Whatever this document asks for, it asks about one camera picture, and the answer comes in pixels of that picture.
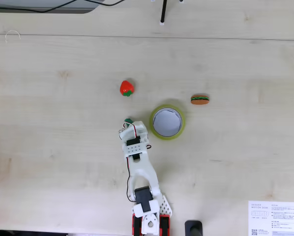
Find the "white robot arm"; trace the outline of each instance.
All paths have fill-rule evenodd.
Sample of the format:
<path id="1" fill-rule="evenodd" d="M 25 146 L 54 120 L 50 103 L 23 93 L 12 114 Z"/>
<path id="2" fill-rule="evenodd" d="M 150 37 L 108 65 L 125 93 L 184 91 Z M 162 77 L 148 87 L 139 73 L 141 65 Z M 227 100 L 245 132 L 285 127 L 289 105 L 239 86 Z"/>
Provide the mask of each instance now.
<path id="1" fill-rule="evenodd" d="M 124 159 L 128 165 L 130 199 L 133 206 L 133 235 L 154 234 L 169 236 L 169 218 L 171 208 L 162 195 L 157 174 L 152 167 L 147 153 L 149 144 L 147 129 L 141 121 L 125 122 L 119 131 L 123 142 Z M 144 177 L 149 186 L 135 189 L 138 176 Z"/>

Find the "cable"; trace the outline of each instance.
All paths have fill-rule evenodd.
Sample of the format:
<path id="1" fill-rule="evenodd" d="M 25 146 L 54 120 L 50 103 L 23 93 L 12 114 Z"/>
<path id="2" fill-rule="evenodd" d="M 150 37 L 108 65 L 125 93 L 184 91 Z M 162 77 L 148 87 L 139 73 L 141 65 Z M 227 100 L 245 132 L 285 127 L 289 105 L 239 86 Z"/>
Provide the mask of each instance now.
<path id="1" fill-rule="evenodd" d="M 129 125 L 131 124 L 131 125 L 134 127 L 135 138 L 137 138 L 137 133 L 136 133 L 135 125 L 133 125 L 132 123 L 129 123 L 129 122 L 126 122 L 126 121 L 125 121 L 125 122 L 123 123 L 123 128 L 124 128 L 124 129 L 125 129 L 125 125 L 124 125 L 124 124 L 129 124 Z"/>
<path id="2" fill-rule="evenodd" d="M 129 173 L 129 164 L 128 164 L 128 157 L 126 158 L 126 162 L 127 162 L 127 170 L 128 170 L 128 179 L 127 179 L 127 189 L 126 189 L 126 196 L 127 196 L 127 199 L 130 201 L 130 202 L 135 202 L 135 201 L 132 201 L 129 199 L 128 197 L 128 181 L 129 181 L 129 178 L 130 178 L 130 173 Z"/>
<path id="3" fill-rule="evenodd" d="M 115 6 L 115 5 L 121 3 L 121 2 L 123 2 L 123 1 L 125 1 L 125 0 L 120 0 L 120 1 L 118 1 L 118 2 L 116 2 L 116 3 L 113 3 L 113 4 L 105 4 L 105 3 L 101 3 L 101 2 L 97 2 L 97 1 L 91 1 L 91 0 L 84 0 L 84 1 L 88 1 L 88 2 L 92 2 L 92 3 L 96 3 L 96 4 L 99 4 L 99 5 L 103 5 L 103 6 Z"/>
<path id="4" fill-rule="evenodd" d="M 59 6 L 56 6 L 56 7 L 53 7 L 51 9 L 48 9 L 48 10 L 44 10 L 44 11 L 38 11 L 38 10 L 32 10 L 32 9 L 27 9 L 27 8 L 13 8 L 13 7 L 0 7 L 0 10 L 17 10 L 17 11 L 31 11 L 31 12 L 36 12 L 36 13 L 47 13 L 49 11 L 53 11 L 53 10 L 56 10 L 58 8 L 61 8 L 63 6 L 66 6 L 66 5 L 69 5 L 73 2 L 75 2 L 77 0 L 72 0 L 72 1 L 69 1 L 67 3 L 64 3 L 62 5 L 59 5 Z M 113 4 L 105 4 L 105 3 L 101 3 L 101 2 L 98 2 L 98 1 L 91 1 L 91 0 L 84 0 L 84 1 L 88 1 L 88 2 L 92 2 L 92 3 L 96 3 L 96 4 L 99 4 L 99 5 L 103 5 L 103 6 L 115 6 L 125 0 L 120 0 L 116 3 L 113 3 Z"/>

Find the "black cable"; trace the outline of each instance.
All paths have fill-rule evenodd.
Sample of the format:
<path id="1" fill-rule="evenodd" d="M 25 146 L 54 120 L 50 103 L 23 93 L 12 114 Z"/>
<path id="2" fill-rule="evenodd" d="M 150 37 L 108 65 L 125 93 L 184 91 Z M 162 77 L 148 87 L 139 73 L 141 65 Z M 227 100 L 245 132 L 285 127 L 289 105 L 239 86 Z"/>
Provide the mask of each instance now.
<path id="1" fill-rule="evenodd" d="M 130 173 L 129 173 L 129 167 L 128 167 L 128 157 L 126 158 L 126 162 L 127 162 L 127 170 L 128 170 L 128 179 L 127 179 L 126 196 L 127 196 L 127 199 L 128 199 L 130 202 L 133 202 L 133 203 L 134 203 L 135 201 L 130 200 L 129 197 L 128 197 L 128 195 L 127 195 L 127 194 L 128 194 L 128 181 L 129 181 L 129 178 L 130 178 L 130 176 L 131 176 Z"/>
<path id="2" fill-rule="evenodd" d="M 26 9 L 26 8 L 13 8 L 13 7 L 0 7 L 0 10 L 18 10 L 18 11 L 31 11 L 31 12 L 36 12 L 36 13 L 47 13 L 49 11 L 53 11 L 53 10 L 56 10 L 58 8 L 61 8 L 63 6 L 66 6 L 66 5 L 69 5 L 73 2 L 75 2 L 77 0 L 72 0 L 72 1 L 69 1 L 67 3 L 64 3 L 60 6 L 56 6 L 56 7 L 53 7 L 51 9 L 48 9 L 48 10 L 45 10 L 45 11 L 38 11 L 38 10 L 32 10 L 32 9 Z M 92 3 L 96 3 L 96 4 L 99 4 L 99 5 L 103 5 L 103 6 L 114 6 L 114 5 L 117 5 L 119 4 L 120 2 L 123 2 L 125 0 L 120 0 L 116 3 L 113 3 L 113 4 L 105 4 L 105 3 L 101 3 L 101 2 L 98 2 L 98 1 L 91 1 L 91 0 L 84 0 L 84 1 L 89 1 L 89 2 L 92 2 Z"/>
<path id="3" fill-rule="evenodd" d="M 120 2 L 123 2 L 125 0 L 120 0 L 116 3 L 113 3 L 113 4 L 105 4 L 105 3 L 102 3 L 102 2 L 97 2 L 97 1 L 91 1 L 91 0 L 84 0 L 84 1 L 88 1 L 88 2 L 93 2 L 93 3 L 96 3 L 96 4 L 99 4 L 99 5 L 103 5 L 103 6 L 114 6 L 114 5 L 117 5 L 119 4 Z"/>

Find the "black stand leg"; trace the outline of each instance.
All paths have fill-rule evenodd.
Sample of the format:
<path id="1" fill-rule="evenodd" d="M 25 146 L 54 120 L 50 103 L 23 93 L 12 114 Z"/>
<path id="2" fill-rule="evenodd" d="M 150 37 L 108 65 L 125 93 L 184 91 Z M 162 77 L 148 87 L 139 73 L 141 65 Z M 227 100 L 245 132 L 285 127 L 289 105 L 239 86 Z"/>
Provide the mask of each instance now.
<path id="1" fill-rule="evenodd" d="M 160 20 L 161 23 L 165 22 L 166 8 L 167 8 L 167 0 L 163 0 L 161 20 Z"/>
<path id="2" fill-rule="evenodd" d="M 185 236 L 203 236 L 203 225 L 198 220 L 185 222 Z"/>

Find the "light wood surface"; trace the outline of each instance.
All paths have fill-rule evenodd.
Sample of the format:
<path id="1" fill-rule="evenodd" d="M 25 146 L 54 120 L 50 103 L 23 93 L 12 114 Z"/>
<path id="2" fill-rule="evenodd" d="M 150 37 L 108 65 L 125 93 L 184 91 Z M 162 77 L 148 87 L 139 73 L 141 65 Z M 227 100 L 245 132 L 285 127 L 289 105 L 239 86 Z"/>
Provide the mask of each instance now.
<path id="1" fill-rule="evenodd" d="M 294 0 L 126 0 L 87 14 L 0 13 L 0 34 L 294 40 Z"/>
<path id="2" fill-rule="evenodd" d="M 294 41 L 0 35 L 0 229 L 130 235 L 118 130 L 165 102 L 186 117 L 149 135 L 172 236 L 247 235 L 248 200 L 294 202 Z"/>

